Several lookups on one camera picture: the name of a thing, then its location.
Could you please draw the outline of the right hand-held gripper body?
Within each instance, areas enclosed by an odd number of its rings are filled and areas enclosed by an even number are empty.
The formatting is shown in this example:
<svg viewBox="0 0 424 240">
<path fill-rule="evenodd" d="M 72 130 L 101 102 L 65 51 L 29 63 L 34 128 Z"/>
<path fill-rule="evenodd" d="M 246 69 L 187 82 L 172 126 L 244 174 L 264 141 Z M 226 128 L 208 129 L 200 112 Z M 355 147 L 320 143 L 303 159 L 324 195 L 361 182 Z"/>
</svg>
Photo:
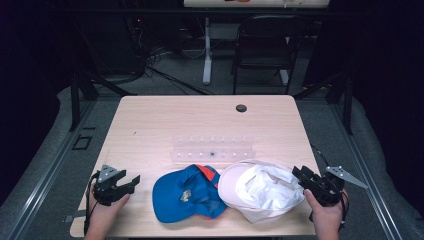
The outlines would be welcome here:
<svg viewBox="0 0 424 240">
<path fill-rule="evenodd" d="M 324 174 L 315 173 L 309 180 L 308 189 L 322 206 L 332 206 L 341 200 L 341 193 L 346 182 L 364 189 L 368 188 L 365 183 L 344 170 L 342 166 L 328 166 Z"/>
</svg>

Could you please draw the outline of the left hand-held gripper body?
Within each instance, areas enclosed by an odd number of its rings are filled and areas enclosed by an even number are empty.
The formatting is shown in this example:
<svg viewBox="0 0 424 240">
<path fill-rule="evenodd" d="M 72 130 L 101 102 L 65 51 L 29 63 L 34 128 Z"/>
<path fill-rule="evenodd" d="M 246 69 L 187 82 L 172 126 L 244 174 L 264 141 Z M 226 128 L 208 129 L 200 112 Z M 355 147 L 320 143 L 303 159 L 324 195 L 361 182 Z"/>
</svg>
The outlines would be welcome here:
<svg viewBox="0 0 424 240">
<path fill-rule="evenodd" d="M 110 206 L 126 195 L 119 192 L 120 186 L 117 185 L 117 182 L 120 179 L 115 177 L 118 171 L 120 170 L 107 164 L 102 166 L 94 187 L 94 198 L 101 205 Z"/>
</svg>

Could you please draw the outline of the white cap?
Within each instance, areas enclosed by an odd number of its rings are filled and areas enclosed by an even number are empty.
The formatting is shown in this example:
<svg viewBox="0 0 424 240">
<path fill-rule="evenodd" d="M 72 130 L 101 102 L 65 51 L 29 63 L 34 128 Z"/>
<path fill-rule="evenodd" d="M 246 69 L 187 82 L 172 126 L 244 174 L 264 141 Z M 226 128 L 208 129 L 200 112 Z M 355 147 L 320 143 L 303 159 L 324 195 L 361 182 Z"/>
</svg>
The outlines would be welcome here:
<svg viewBox="0 0 424 240">
<path fill-rule="evenodd" d="M 289 167 L 255 159 L 228 166 L 219 178 L 218 194 L 253 224 L 277 221 L 304 201 Z"/>
</svg>

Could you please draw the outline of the blue and orange cap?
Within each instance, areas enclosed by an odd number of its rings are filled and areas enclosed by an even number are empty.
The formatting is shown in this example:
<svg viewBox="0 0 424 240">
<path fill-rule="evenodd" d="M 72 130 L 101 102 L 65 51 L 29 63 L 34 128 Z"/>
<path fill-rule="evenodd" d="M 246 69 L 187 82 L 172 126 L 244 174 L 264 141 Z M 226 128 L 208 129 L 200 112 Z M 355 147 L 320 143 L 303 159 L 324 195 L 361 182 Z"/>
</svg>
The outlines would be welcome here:
<svg viewBox="0 0 424 240">
<path fill-rule="evenodd" d="M 194 215 L 215 219 L 227 205 L 218 194 L 220 174 L 211 166 L 192 164 L 160 177 L 152 190 L 157 219 L 175 223 Z"/>
</svg>

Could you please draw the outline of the person's left hand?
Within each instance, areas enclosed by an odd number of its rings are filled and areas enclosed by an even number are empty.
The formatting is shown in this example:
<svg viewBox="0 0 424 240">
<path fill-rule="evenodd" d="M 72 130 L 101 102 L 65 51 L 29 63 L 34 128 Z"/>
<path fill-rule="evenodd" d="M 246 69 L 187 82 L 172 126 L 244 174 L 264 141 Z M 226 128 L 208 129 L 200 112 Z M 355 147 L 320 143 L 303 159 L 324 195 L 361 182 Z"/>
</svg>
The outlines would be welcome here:
<svg viewBox="0 0 424 240">
<path fill-rule="evenodd" d="M 97 231 L 109 232 L 115 223 L 119 212 L 129 201 L 130 195 L 124 195 L 120 200 L 111 206 L 101 205 L 94 198 L 94 186 L 91 186 L 89 195 L 89 227 L 88 231 L 96 229 Z"/>
</svg>

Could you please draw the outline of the person's right hand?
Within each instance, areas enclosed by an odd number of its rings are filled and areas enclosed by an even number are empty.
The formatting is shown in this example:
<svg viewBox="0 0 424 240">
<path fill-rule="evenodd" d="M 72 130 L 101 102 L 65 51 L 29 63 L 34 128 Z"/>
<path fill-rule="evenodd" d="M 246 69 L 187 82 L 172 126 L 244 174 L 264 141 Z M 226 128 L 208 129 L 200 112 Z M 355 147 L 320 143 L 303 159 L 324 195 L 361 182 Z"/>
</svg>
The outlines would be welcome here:
<svg viewBox="0 0 424 240">
<path fill-rule="evenodd" d="M 309 189 L 304 190 L 304 196 L 312 209 L 312 219 L 315 232 L 338 231 L 343 218 L 343 205 L 339 201 L 330 207 L 322 206 Z"/>
</svg>

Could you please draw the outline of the black tape square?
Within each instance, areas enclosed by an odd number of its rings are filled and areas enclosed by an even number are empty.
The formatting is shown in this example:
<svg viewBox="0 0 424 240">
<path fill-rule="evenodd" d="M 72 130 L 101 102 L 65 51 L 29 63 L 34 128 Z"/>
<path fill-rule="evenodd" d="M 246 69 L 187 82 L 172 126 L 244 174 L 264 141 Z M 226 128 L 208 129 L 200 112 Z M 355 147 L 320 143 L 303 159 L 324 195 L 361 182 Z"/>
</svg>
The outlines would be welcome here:
<svg viewBox="0 0 424 240">
<path fill-rule="evenodd" d="M 91 141 L 91 136 L 79 135 L 72 146 L 72 150 L 87 150 Z"/>
</svg>

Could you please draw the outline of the clear acrylic rack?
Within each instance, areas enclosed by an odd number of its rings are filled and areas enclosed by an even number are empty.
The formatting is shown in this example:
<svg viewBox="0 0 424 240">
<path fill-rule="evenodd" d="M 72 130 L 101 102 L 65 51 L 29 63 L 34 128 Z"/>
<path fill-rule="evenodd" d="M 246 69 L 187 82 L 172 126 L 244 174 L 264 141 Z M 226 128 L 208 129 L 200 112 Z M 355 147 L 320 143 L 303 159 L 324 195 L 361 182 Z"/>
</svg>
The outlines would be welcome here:
<svg viewBox="0 0 424 240">
<path fill-rule="evenodd" d="M 174 163 L 228 164 L 255 157 L 253 142 L 245 136 L 177 136 L 173 146 Z"/>
</svg>

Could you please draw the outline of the black folding chair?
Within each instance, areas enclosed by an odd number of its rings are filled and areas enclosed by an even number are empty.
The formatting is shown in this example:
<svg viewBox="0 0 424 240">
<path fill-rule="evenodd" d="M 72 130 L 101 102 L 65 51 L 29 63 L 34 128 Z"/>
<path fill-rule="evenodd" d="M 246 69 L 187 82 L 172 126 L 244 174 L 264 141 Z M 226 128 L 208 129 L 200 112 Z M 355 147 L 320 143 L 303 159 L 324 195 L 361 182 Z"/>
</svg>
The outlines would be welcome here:
<svg viewBox="0 0 424 240">
<path fill-rule="evenodd" d="M 256 15 L 243 21 L 237 30 L 231 74 L 232 93 L 237 92 L 238 70 L 286 70 L 288 93 L 298 51 L 309 23 L 294 15 Z"/>
</svg>

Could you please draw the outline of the dark equipment with red light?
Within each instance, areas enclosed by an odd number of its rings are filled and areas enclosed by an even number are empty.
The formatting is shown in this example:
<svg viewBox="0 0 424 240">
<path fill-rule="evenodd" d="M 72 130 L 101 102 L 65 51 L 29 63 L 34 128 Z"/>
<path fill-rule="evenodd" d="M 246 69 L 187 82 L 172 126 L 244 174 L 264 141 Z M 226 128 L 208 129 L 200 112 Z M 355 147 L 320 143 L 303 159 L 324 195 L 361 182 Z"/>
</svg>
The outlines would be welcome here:
<svg viewBox="0 0 424 240">
<path fill-rule="evenodd" d="M 138 17 L 126 17 L 126 25 L 131 39 L 132 48 L 138 62 L 136 73 L 142 76 L 145 73 L 147 53 L 143 43 L 143 21 Z"/>
</svg>

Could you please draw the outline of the white desk leg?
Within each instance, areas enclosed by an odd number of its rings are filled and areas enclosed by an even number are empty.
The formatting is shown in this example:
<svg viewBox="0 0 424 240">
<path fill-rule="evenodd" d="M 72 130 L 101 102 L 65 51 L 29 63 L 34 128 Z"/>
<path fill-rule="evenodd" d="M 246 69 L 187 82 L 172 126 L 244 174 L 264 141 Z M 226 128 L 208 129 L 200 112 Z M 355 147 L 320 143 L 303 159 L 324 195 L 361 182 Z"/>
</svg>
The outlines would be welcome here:
<svg viewBox="0 0 424 240">
<path fill-rule="evenodd" d="M 208 18 L 205 19 L 205 60 L 203 70 L 203 84 L 209 85 L 211 83 L 211 71 L 212 71 L 212 57 L 211 57 L 211 39 L 210 39 L 210 21 Z"/>
</svg>

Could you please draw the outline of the aluminium rail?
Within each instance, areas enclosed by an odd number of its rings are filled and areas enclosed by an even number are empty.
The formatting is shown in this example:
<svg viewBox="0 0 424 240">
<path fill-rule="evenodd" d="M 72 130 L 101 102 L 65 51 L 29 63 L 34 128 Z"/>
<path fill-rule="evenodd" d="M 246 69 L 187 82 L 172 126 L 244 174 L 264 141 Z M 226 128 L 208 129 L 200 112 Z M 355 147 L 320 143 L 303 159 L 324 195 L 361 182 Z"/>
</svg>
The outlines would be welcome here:
<svg viewBox="0 0 424 240">
<path fill-rule="evenodd" d="M 342 113 L 337 105 L 330 105 L 329 109 L 335 118 L 338 128 L 343 135 L 343 138 L 347 142 L 350 151 L 353 155 L 353 163 L 356 168 L 356 172 L 359 175 L 359 179 L 362 180 L 368 188 L 366 189 L 367 196 L 371 202 L 371 205 L 378 217 L 380 225 L 388 240 L 404 240 L 392 214 L 390 213 L 383 196 L 381 195 L 374 178 L 371 175 L 370 169 L 365 162 L 365 158 L 356 142 L 353 135 L 350 135 L 345 129 L 342 121 Z"/>
<path fill-rule="evenodd" d="M 107 121 L 97 121 L 103 107 L 87 102 L 81 122 L 70 132 L 68 106 L 0 207 L 0 240 L 79 240 L 71 225 L 83 218 L 84 192 L 103 141 Z M 72 150 L 79 135 L 91 136 L 87 150 Z"/>
</svg>

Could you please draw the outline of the black metal frame stand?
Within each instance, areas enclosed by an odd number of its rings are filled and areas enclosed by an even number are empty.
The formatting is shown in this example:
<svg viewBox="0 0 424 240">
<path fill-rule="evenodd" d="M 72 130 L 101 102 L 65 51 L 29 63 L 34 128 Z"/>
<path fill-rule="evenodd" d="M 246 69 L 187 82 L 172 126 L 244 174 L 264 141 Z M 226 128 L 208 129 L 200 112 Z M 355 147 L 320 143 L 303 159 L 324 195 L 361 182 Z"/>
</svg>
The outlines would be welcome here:
<svg viewBox="0 0 424 240">
<path fill-rule="evenodd" d="M 330 85 L 330 90 L 325 99 L 328 104 L 337 104 L 341 97 L 343 99 L 342 124 L 349 135 L 352 135 L 351 116 L 353 103 L 353 80 L 346 73 L 337 73 L 329 78 L 314 84 L 312 87 L 302 90 L 294 95 L 296 100 L 318 91 L 324 86 Z"/>
<path fill-rule="evenodd" d="M 95 83 L 106 87 L 121 97 L 134 96 L 134 93 L 130 93 L 118 87 L 94 71 L 76 68 L 72 74 L 70 85 L 72 112 L 71 127 L 69 129 L 70 132 L 74 131 L 81 121 L 80 94 L 83 94 L 88 101 L 95 101 L 99 97 L 99 93 L 94 87 Z"/>
</svg>

